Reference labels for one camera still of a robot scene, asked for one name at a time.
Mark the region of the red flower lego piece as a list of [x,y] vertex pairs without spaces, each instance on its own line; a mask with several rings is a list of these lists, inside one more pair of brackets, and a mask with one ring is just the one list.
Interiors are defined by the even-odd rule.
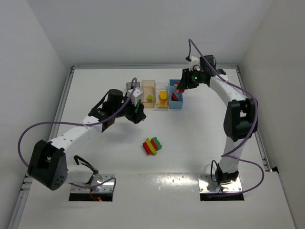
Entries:
[[180,89],[179,88],[179,82],[175,82],[174,83],[174,90],[177,94],[183,94],[184,93],[184,89]]

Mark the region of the red curved lego piece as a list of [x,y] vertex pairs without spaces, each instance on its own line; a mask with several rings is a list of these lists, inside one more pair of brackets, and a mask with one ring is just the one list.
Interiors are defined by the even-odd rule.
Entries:
[[171,100],[174,101],[174,102],[178,102],[179,98],[178,98],[178,96],[175,93],[172,93]]

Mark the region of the small lime green lego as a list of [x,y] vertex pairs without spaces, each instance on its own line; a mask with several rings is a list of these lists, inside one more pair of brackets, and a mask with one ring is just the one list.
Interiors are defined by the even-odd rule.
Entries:
[[153,102],[153,96],[152,95],[148,95],[148,102]]

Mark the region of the yellow round lego piece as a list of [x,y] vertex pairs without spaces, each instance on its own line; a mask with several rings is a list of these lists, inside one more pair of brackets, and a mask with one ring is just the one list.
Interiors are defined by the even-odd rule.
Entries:
[[160,101],[165,101],[165,100],[167,100],[167,92],[166,92],[166,91],[160,91],[160,93],[159,93],[159,99],[160,99]]

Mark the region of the red green lego stack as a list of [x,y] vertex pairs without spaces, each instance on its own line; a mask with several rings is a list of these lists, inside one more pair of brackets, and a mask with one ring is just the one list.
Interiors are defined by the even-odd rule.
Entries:
[[146,140],[142,144],[146,154],[150,155],[157,155],[158,151],[162,149],[162,144],[157,137],[153,138],[146,138]]

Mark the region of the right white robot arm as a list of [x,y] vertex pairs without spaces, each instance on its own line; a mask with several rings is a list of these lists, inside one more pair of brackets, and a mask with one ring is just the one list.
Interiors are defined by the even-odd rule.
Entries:
[[257,130],[255,101],[231,84],[223,69],[216,68],[216,59],[213,55],[200,58],[187,56],[186,61],[189,66],[183,69],[176,91],[193,89],[205,84],[216,92],[226,105],[223,124],[226,134],[225,149],[211,178],[219,185],[232,183],[239,175],[238,166],[244,144]]

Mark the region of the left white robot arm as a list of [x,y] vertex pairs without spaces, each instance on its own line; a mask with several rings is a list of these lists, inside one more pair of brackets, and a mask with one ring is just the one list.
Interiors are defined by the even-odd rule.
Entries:
[[97,180],[99,171],[73,152],[90,138],[104,132],[117,118],[126,117],[134,124],[143,121],[146,115],[140,101],[142,97],[143,91],[139,87],[125,94],[118,89],[110,89],[72,129],[49,141],[40,140],[35,144],[28,175],[50,190],[57,190],[65,183],[90,189],[102,185]]

